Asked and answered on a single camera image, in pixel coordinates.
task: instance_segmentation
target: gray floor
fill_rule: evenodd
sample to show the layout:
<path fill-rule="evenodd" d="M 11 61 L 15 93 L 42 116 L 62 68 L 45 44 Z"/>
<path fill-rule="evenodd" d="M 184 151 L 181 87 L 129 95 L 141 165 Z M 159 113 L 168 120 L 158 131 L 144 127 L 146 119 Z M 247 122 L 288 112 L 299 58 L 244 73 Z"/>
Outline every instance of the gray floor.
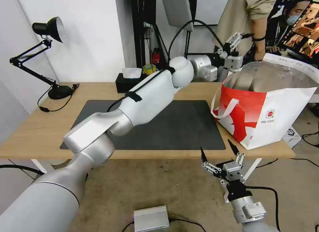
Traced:
<path fill-rule="evenodd" d="M 305 109 L 293 125 L 300 134 L 318 130 L 318 119 Z M 319 164 L 319 149 L 300 141 L 297 158 Z M 314 231 L 319 224 L 319 168 L 291 159 L 256 169 L 247 184 L 273 187 L 279 194 L 281 231 Z M 275 200 L 271 191 L 252 191 L 267 210 L 266 222 L 275 226 Z M 70 232 L 119 231 L 133 220 L 133 211 L 166 204 L 169 215 L 201 223 L 208 231 L 241 231 L 232 207 L 223 201 L 217 178 L 200 160 L 109 160 L 93 170 L 86 195 Z M 134 226 L 126 232 L 134 231 Z M 174 222 L 163 232 L 201 231 L 195 225 Z"/>

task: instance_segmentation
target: red object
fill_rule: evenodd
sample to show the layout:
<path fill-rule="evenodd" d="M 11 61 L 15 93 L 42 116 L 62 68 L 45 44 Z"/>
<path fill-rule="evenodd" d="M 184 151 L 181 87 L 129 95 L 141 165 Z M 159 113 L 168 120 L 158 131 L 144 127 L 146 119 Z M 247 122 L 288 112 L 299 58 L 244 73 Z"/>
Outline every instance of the red object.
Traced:
<path fill-rule="evenodd" d="M 242 91 L 222 85 L 219 109 L 225 110 L 232 98 L 239 100 L 230 113 L 234 125 L 234 138 L 241 142 L 246 137 L 246 127 L 256 128 L 266 94 L 264 92 Z"/>
<path fill-rule="evenodd" d="M 154 52 L 153 55 L 152 55 L 152 64 L 157 64 L 160 62 L 160 54 L 159 53 L 156 53 Z"/>

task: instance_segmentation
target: screen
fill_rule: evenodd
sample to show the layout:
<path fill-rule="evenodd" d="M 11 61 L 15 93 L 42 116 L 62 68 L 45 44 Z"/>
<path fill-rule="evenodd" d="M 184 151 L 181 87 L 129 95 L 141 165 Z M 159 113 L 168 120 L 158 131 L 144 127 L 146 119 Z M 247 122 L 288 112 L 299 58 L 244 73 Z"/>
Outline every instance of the screen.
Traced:
<path fill-rule="evenodd" d="M 319 4 L 312 3 L 300 16 L 283 44 L 300 55 L 319 59 Z"/>

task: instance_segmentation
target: desk lamp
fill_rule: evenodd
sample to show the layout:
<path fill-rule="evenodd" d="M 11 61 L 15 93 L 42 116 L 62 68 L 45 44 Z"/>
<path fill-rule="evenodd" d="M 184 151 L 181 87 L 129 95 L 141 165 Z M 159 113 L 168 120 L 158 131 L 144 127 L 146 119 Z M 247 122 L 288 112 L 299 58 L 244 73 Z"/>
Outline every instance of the desk lamp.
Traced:
<path fill-rule="evenodd" d="M 73 89 L 71 89 L 68 86 L 60 86 L 56 83 L 55 80 L 50 79 L 46 76 L 40 75 L 23 65 L 23 63 L 25 63 L 26 61 L 30 60 L 31 58 L 34 58 L 40 53 L 51 48 L 52 40 L 49 39 L 48 36 L 51 36 L 53 39 L 63 43 L 65 39 L 65 33 L 64 33 L 64 26 L 63 26 L 62 20 L 59 17 L 54 17 L 50 19 L 47 23 L 32 24 L 32 29 L 36 34 L 41 35 L 41 37 L 44 40 L 40 42 L 39 44 L 35 45 L 34 47 L 21 53 L 20 55 L 11 58 L 10 63 L 13 66 L 18 67 L 22 69 L 23 71 L 26 71 L 27 73 L 31 74 L 32 76 L 35 76 L 36 78 L 49 84 L 52 87 L 50 91 L 48 92 L 49 98 L 57 100 L 57 99 L 62 99 L 62 98 L 71 96 L 77 87 L 73 87 Z M 45 48 L 41 49 L 40 51 L 34 54 L 26 55 L 27 53 L 36 49 L 37 47 L 40 47 L 41 45 L 45 46 Z"/>

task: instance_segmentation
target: wooden table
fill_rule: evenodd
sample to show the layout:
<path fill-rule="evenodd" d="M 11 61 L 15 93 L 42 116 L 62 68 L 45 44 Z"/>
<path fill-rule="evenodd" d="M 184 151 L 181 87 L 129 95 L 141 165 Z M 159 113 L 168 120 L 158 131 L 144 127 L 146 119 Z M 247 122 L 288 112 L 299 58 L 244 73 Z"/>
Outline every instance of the wooden table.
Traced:
<path fill-rule="evenodd" d="M 193 82 L 181 89 L 175 100 L 206 100 L 211 104 L 220 83 Z M 69 103 L 60 111 L 45 113 L 36 109 L 27 120 L 0 146 L 1 159 L 36 159 L 66 160 L 73 154 L 69 150 L 61 150 L 63 136 L 66 134 L 79 115 L 87 100 L 119 99 L 114 83 L 80 83 Z M 60 108 L 67 99 L 51 100 L 47 98 L 41 105 L 51 110 Z M 207 158 L 233 158 L 234 154 L 227 142 L 230 139 L 239 149 L 251 158 L 290 158 L 294 152 L 284 141 L 267 146 L 246 150 L 234 140 L 219 123 L 217 123 L 226 150 L 205 151 Z M 115 150 L 111 159 L 189 159 L 200 158 L 200 151 L 134 151 Z"/>

